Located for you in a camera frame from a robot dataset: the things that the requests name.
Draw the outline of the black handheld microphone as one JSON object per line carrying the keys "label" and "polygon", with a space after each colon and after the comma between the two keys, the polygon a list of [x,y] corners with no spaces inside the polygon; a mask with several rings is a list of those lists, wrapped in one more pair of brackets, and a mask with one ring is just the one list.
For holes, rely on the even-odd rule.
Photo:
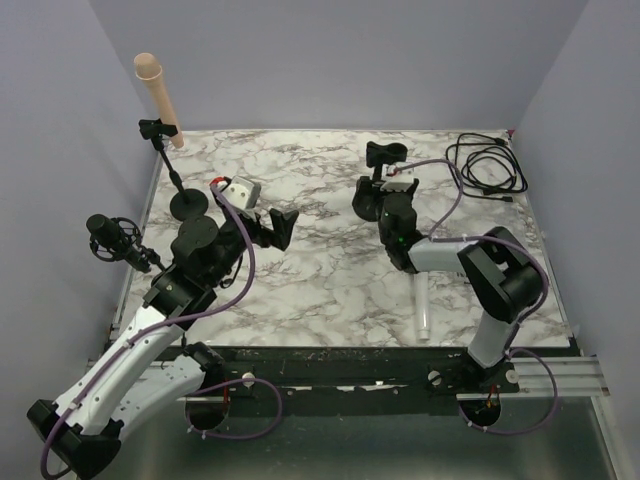
{"label": "black handheld microphone", "polygon": [[94,214],[86,221],[90,241],[96,247],[116,252],[125,251],[130,240],[119,224],[103,214]]}

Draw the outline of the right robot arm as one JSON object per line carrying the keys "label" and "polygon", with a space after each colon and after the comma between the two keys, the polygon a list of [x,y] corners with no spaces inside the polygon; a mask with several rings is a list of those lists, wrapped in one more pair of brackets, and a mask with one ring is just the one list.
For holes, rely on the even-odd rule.
{"label": "right robot arm", "polygon": [[480,392],[496,380],[523,319],[542,304],[549,281],[539,262],[504,227],[481,236],[445,240],[417,229],[413,195],[418,182],[399,191],[362,176],[352,200],[355,214],[377,224],[381,244],[392,265],[408,274],[462,274],[482,307],[478,329],[467,347],[470,361],[460,367],[460,379]]}

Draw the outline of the white handheld microphone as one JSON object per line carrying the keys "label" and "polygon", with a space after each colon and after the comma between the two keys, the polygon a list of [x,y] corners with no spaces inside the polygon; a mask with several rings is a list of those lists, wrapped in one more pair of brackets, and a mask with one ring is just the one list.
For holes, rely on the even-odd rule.
{"label": "white handheld microphone", "polygon": [[420,272],[413,276],[413,294],[416,338],[419,342],[426,342],[431,336],[428,272]]}

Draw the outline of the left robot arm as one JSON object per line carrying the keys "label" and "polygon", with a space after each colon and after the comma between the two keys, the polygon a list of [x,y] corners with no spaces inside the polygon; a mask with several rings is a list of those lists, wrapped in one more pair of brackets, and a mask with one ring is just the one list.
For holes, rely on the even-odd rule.
{"label": "left robot arm", "polygon": [[171,244],[173,260],[147,291],[130,324],[66,392],[38,400],[27,418],[44,442],[40,473],[93,479],[115,459],[125,438],[166,404],[185,395],[227,392],[242,378],[226,375],[223,358],[202,342],[187,344],[163,373],[140,378],[199,319],[235,306],[256,273],[256,247],[286,250],[296,210],[269,212],[265,228],[233,207],[218,225],[206,215],[185,220]]}

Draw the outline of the black round-base mic stand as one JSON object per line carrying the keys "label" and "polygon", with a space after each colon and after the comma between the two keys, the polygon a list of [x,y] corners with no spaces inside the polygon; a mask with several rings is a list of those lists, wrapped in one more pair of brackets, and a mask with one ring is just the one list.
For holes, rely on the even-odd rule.
{"label": "black round-base mic stand", "polygon": [[372,180],[379,181],[382,178],[384,165],[394,165],[405,162],[408,149],[404,144],[394,142],[380,145],[373,141],[366,144],[365,162],[368,168],[373,169]]}

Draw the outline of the black shock-mount tripod stand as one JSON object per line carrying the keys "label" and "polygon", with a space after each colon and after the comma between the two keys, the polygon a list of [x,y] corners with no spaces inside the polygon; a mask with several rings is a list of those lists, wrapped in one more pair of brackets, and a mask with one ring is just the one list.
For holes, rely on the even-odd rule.
{"label": "black shock-mount tripod stand", "polygon": [[91,215],[86,221],[92,254],[107,263],[124,261],[134,270],[149,273],[154,265],[166,268],[159,254],[142,244],[142,233],[135,222],[125,217]]}

